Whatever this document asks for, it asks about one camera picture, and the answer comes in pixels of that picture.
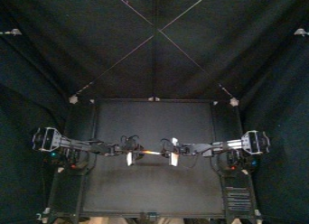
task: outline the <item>black curtain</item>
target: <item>black curtain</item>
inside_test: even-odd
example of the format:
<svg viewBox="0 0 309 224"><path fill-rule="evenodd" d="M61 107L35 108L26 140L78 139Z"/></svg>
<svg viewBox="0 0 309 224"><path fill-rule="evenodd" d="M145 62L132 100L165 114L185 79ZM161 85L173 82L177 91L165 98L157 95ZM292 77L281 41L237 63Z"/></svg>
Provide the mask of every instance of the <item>black curtain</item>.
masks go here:
<svg viewBox="0 0 309 224"><path fill-rule="evenodd" d="M253 176L259 205L272 223L309 223L309 39L292 36L243 100L247 130L265 130L271 154Z"/></svg>
<svg viewBox="0 0 309 224"><path fill-rule="evenodd" d="M0 18L0 31L18 28L4 12ZM54 169L31 149L31 134L39 126L62 130L69 103L26 36L0 36L0 66L0 223L35 223Z"/></svg>

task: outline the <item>diagonal wire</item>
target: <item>diagonal wire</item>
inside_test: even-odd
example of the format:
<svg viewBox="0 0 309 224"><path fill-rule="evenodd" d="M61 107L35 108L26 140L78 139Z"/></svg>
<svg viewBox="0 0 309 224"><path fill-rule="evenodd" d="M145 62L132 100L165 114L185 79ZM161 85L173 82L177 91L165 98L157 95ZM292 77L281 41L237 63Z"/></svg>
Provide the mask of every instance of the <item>diagonal wire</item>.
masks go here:
<svg viewBox="0 0 309 224"><path fill-rule="evenodd" d="M129 56L132 56L132 54L136 52L136 51L138 51L140 49L141 49L141 47L152 40L154 38L154 36L150 36L132 51L130 51L130 53L129 54L126 54L122 58L121 58L121 60L107 69L107 70L105 70L103 71L103 73L75 93L75 95L73 96L73 97L75 97L75 96L78 96L82 92L83 92L83 90L86 90L94 83L95 83L95 81L98 81L102 77L103 77L103 75L105 74L107 74L107 72L109 71L112 71L118 65L120 65L120 63L122 62L122 61L125 61L128 58L129 58Z"/></svg>
<svg viewBox="0 0 309 224"><path fill-rule="evenodd" d="M181 47L177 45L177 43L169 38L169 36L162 32L162 30L158 30L162 35L168 38L168 40L173 43L173 45L178 48L178 50L184 53L184 55L192 60L192 62L196 64L196 66L205 72L208 73L208 71L204 69L204 67L197 63L197 61L192 58L192 56L188 54L188 52L185 50L181 49ZM219 82L217 85L221 87L221 89L227 92L227 94L232 97L236 98L231 92L228 91L228 89L224 87L224 85Z"/></svg>
<svg viewBox="0 0 309 224"><path fill-rule="evenodd" d="M192 60L192 62L196 64L196 66L206 72L206 70L202 68L202 66L197 63L197 61L190 57L190 55L186 53L185 50L181 49L181 47L176 44L176 42L169 38L169 36L162 32L162 30L158 30L164 36L168 38L168 40L173 43L173 45L180 49L180 51L186 55L186 57Z"/></svg>
<svg viewBox="0 0 309 224"><path fill-rule="evenodd" d="M204 0L198 0L198 2L196 4L193 4L192 7L189 7L189 9L186 11L182 12L182 14L180 14L180 16L161 29L161 31L164 31L174 22L177 22L177 20L202 2Z"/></svg>
<svg viewBox="0 0 309 224"><path fill-rule="evenodd" d="M130 6L130 4L125 1L125 0L121 0L122 3L140 15L140 17L150 24L153 25L153 23L146 19L145 16L142 16L142 14L133 8L133 6Z"/></svg>

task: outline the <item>small light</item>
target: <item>small light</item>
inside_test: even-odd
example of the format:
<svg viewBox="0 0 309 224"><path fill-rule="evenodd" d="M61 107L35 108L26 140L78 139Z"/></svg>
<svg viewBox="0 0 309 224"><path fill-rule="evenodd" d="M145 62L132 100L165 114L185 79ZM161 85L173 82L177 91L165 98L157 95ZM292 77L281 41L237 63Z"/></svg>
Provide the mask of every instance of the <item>small light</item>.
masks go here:
<svg viewBox="0 0 309 224"><path fill-rule="evenodd" d="M252 166L257 166L257 161L256 160L252 162Z"/></svg>

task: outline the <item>black panel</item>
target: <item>black panel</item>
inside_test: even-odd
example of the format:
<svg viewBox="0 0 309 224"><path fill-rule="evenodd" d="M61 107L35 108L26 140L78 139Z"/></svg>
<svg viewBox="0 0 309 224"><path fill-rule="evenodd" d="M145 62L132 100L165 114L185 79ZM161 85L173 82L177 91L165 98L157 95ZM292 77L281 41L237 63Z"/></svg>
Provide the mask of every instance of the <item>black panel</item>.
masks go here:
<svg viewBox="0 0 309 224"><path fill-rule="evenodd" d="M215 109L202 102L102 100L95 107L94 137L112 143L120 143L122 135L138 135L144 147L160 151L162 138L177 137L181 143L212 143L216 136L223 140L240 136L237 113L229 103L219 103ZM212 109L217 112L217 128ZM93 105L73 108L70 137L91 137L93 110ZM223 202L220 180L209 159L182 156L180 166L173 167L162 156L146 155L129 167L125 155L98 156L85 192L83 213L137 215L154 211L182 217L223 217Z"/></svg>

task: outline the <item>black backdrop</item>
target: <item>black backdrop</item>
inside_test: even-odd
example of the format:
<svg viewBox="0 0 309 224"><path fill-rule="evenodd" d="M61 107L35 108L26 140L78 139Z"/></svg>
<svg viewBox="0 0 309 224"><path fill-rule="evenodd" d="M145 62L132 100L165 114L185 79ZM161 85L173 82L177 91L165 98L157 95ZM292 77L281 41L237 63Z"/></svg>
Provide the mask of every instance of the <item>black backdrop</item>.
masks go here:
<svg viewBox="0 0 309 224"><path fill-rule="evenodd" d="M158 0L158 25L197 1ZM272 137L272 153L255 175L261 210L291 223L309 222L309 38L293 36L297 28L309 30L308 1L204 0L168 35L206 73L161 36L82 94L228 99L223 82L241 99L245 129ZM154 1L129 2L153 20ZM62 129L69 96L153 34L130 12L118 0L2 0L0 30L23 31L0 39L2 223L42 211L42 157L31 152L30 131Z"/></svg>

